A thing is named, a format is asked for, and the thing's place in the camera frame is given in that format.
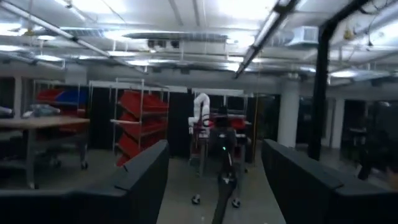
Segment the overhead frame beam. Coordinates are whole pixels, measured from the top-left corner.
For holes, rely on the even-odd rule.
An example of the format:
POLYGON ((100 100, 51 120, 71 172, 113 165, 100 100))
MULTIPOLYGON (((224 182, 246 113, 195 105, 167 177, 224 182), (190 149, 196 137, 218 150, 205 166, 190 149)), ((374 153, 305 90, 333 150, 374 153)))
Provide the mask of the overhead frame beam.
POLYGON ((75 35, 71 35, 68 32, 65 32, 64 30, 61 30, 61 28, 59 28, 58 26, 55 26, 33 14, 31 14, 30 12, 27 12, 25 10, 23 10, 22 8, 17 7, 14 4, 11 4, 10 2, 6 1, 6 0, 0 0, 0 8, 4 9, 7 12, 10 12, 12 14, 15 14, 17 16, 22 17, 23 19, 26 19, 28 22, 32 22, 35 25, 41 26, 47 30, 50 30, 60 36, 62 36, 64 39, 67 39, 71 42, 74 42, 86 49, 89 49, 91 51, 94 51, 110 60, 113 60, 115 62, 117 62, 120 65, 124 65, 127 67, 130 67, 132 69, 134 69, 135 71, 141 73, 141 74, 145 74, 147 75, 146 72, 139 70, 138 68, 136 68, 135 66, 131 65, 130 63, 127 63, 126 61, 122 60, 122 59, 118 59, 112 55, 110 55, 109 53, 107 53, 104 50, 101 50, 97 47, 95 47, 94 45, 91 45, 90 43, 84 41, 83 39, 75 36, 75 35))
POLYGON ((243 61, 239 64, 235 71, 234 79, 244 73, 245 69, 251 64, 253 59, 263 49, 263 46, 272 38, 281 24, 286 20, 288 15, 296 8, 300 0, 278 0, 266 20, 262 24, 262 28, 257 33, 253 44, 248 48, 243 61))

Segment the black upright frame post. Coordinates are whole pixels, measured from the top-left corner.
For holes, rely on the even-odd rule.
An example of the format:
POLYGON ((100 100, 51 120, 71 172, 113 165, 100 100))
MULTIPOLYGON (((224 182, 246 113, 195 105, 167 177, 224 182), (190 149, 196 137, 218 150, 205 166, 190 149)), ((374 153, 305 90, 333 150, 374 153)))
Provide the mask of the black upright frame post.
POLYGON ((353 0, 331 19, 324 22, 318 33, 317 64, 312 97, 312 127, 310 142, 307 148, 308 157, 318 161, 322 148, 322 132, 325 116, 326 86, 328 78, 330 39, 337 25, 355 11, 358 11, 370 0, 353 0))

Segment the metal shelf with red bins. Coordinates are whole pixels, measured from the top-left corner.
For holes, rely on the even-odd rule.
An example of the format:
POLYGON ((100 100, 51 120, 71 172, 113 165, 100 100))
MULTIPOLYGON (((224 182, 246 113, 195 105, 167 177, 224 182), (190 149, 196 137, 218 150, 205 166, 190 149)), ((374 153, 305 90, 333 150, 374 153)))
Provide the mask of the metal shelf with red bins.
POLYGON ((143 78, 117 78, 112 87, 112 150, 121 167, 167 137, 170 90, 143 78))

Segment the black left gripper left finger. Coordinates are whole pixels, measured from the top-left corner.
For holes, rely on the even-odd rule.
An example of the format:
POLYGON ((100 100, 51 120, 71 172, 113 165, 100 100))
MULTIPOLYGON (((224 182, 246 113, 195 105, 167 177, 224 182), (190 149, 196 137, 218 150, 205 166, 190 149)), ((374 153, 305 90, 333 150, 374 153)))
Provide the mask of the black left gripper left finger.
POLYGON ((163 139, 85 188, 0 190, 0 224, 156 224, 168 172, 163 139))

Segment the white round column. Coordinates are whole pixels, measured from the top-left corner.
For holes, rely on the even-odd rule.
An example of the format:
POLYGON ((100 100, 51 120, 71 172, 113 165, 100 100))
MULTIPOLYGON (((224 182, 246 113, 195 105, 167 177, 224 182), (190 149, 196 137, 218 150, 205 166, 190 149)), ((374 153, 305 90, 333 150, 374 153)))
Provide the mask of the white round column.
POLYGON ((299 82, 287 81, 282 85, 277 142, 286 147, 294 148, 296 146, 299 94, 299 82))

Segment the white ceiling air unit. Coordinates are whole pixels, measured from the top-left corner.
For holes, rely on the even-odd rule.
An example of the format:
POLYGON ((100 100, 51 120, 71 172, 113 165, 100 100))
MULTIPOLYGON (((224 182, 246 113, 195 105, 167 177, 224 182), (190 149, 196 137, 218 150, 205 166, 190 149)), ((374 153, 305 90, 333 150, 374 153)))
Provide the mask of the white ceiling air unit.
POLYGON ((292 30, 293 38, 286 43, 294 49, 312 48, 318 45, 319 28, 314 26, 300 26, 292 30))

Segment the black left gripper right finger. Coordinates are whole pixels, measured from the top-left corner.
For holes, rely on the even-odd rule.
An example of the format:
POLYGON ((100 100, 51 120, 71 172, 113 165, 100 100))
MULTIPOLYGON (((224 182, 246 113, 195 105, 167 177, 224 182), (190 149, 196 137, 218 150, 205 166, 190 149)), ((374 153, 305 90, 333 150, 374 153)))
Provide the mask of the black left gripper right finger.
POLYGON ((398 224, 398 192, 386 190, 265 139, 268 183, 286 224, 398 224))

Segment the shelf with red, blue bins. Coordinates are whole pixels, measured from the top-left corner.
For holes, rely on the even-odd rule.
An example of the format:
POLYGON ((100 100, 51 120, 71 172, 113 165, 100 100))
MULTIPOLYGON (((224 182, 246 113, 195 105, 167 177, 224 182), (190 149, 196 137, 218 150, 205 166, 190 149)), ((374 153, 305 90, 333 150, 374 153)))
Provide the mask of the shelf with red, blue bins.
POLYGON ((34 102, 58 108, 62 115, 87 117, 89 88, 55 80, 34 80, 34 102))

